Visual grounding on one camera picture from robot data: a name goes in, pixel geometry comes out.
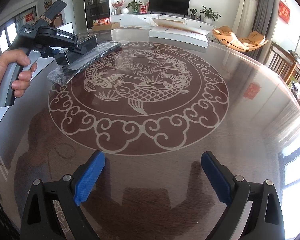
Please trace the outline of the person's left hand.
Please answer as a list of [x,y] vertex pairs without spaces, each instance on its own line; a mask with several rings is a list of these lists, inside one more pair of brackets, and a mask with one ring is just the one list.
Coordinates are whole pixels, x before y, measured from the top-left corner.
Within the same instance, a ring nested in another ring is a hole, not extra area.
[[24,95],[36,70],[36,61],[21,49],[7,50],[0,56],[0,107],[13,105],[15,98]]

